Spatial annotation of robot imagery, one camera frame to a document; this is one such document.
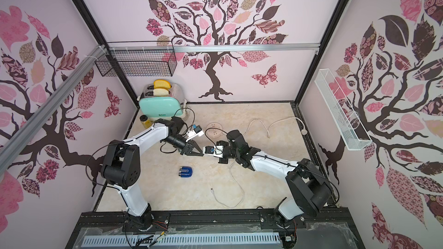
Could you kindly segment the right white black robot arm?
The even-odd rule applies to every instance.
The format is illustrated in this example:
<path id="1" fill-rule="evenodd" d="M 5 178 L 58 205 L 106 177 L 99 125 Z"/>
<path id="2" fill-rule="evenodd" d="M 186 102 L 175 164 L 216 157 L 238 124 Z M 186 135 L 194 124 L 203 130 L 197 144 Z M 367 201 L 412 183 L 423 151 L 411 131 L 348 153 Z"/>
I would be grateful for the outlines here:
<path id="1" fill-rule="evenodd" d="M 235 160 L 243 168 L 263 172 L 287 183 L 291 197 L 283 199 L 274 208 L 274 220 L 281 228 L 299 216 L 317 217 L 325 204 L 333 197 L 333 186 L 309 159 L 284 160 L 249 146 L 243 135 L 233 130 L 227 133 L 227 141 L 206 146 L 204 153 L 217 157 L 221 163 Z"/>

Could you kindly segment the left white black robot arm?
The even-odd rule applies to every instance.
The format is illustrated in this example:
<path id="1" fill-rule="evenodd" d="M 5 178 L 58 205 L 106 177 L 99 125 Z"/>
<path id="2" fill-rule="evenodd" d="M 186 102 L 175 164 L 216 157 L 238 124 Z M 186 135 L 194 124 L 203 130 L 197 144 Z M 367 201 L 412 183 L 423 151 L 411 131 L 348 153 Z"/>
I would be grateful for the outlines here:
<path id="1" fill-rule="evenodd" d="M 184 125 L 182 118 L 176 116 L 170 120 L 158 119 L 140 134 L 123 141 L 114 140 L 107 147 L 101 175 L 118 190 L 129 220 L 138 229 L 148 230 L 153 224 L 151 206 L 143 197 L 138 184 L 141 175 L 140 156 L 159 142 L 172 145 L 181 155 L 203 155 L 202 149 L 193 140 L 203 135 L 202 128 L 192 125 L 188 133 L 182 136 L 180 131 Z"/>

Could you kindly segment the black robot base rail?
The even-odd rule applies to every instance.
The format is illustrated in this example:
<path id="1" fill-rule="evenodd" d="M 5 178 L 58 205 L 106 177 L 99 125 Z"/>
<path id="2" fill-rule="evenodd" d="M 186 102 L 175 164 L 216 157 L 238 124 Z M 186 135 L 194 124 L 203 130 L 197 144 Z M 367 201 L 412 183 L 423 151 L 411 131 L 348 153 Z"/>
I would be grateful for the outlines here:
<path id="1" fill-rule="evenodd" d="M 80 249 L 85 236 L 221 234 L 273 232 L 280 245 L 154 246 L 135 249 L 363 249 L 364 244 L 346 208 L 326 208 L 317 217 L 299 216 L 281 228 L 273 209 L 154 211 L 153 225 L 138 229 L 122 212 L 83 213 L 66 245 Z"/>

